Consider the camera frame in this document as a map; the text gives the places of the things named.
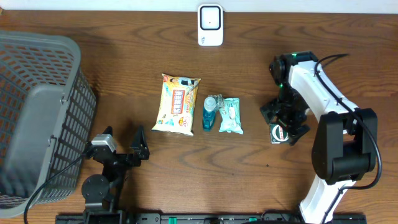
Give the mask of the pale green small packet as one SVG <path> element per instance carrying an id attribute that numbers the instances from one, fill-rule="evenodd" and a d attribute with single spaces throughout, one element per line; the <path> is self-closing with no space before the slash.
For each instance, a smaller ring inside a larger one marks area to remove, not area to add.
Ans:
<path id="1" fill-rule="evenodd" d="M 239 98 L 225 98 L 219 112 L 222 118 L 219 132 L 244 133 L 241 126 Z"/>

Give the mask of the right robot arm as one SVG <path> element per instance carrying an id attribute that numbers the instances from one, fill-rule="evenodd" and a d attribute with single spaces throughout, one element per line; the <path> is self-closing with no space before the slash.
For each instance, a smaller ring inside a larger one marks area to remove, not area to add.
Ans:
<path id="1" fill-rule="evenodd" d="M 315 178 L 299 209 L 305 223 L 330 223 L 348 190 L 371 189 L 380 181 L 377 115 L 347 99 L 311 51 L 278 55 L 269 71 L 279 94 L 260 109 L 266 123 L 279 125 L 293 146 L 310 129 L 308 111 L 318 121 L 312 147 Z"/>

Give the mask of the teal spray bottle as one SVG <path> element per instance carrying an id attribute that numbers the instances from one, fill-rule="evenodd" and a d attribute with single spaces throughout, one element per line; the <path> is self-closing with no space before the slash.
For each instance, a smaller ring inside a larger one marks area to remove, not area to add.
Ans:
<path id="1" fill-rule="evenodd" d="M 222 94 L 208 95 L 204 100 L 202 126 L 205 131 L 211 131 L 216 119 L 216 112 L 223 104 Z"/>

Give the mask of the yellow wet wipes pack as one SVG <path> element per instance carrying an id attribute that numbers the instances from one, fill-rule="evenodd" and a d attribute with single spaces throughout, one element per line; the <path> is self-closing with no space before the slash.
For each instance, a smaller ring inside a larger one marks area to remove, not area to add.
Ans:
<path id="1" fill-rule="evenodd" d="M 193 116 L 201 78 L 162 74 L 159 112 L 152 131 L 193 136 Z"/>

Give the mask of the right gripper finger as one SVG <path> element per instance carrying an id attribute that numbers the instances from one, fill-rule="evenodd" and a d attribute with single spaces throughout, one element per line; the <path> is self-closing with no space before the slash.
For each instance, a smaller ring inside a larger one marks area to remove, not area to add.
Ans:
<path id="1" fill-rule="evenodd" d="M 279 111 L 277 98 L 274 98 L 264 106 L 260 107 L 260 112 L 267 124 L 271 124 Z"/>
<path id="2" fill-rule="evenodd" d="M 293 146 L 304 134 L 310 130 L 306 124 L 301 126 L 289 126 L 287 133 L 289 135 L 289 145 Z"/>

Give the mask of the dark green round-logo box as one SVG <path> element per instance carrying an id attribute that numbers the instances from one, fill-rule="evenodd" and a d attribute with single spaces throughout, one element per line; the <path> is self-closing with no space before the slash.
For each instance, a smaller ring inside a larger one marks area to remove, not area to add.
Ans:
<path id="1" fill-rule="evenodd" d="M 286 131 L 279 124 L 271 123 L 269 125 L 271 144 L 290 144 L 291 139 Z"/>

